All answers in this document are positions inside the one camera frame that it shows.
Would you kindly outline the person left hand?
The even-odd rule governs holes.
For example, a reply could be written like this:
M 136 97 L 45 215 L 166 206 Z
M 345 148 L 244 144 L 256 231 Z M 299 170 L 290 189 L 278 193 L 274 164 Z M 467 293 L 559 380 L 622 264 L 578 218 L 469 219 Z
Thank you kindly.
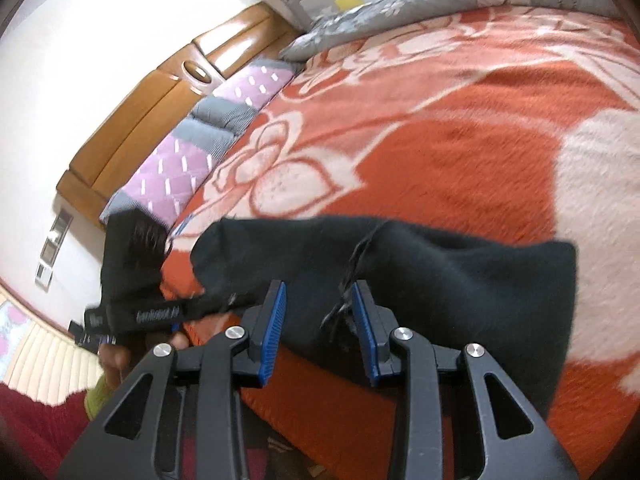
M 136 367 L 141 357 L 157 344 L 170 344 L 177 350 L 184 350 L 191 345 L 186 334 L 181 332 L 146 334 L 143 351 L 138 347 L 131 351 L 128 347 L 120 344 L 101 344 L 98 357 L 107 387 L 116 390 L 128 376 L 130 370 Z

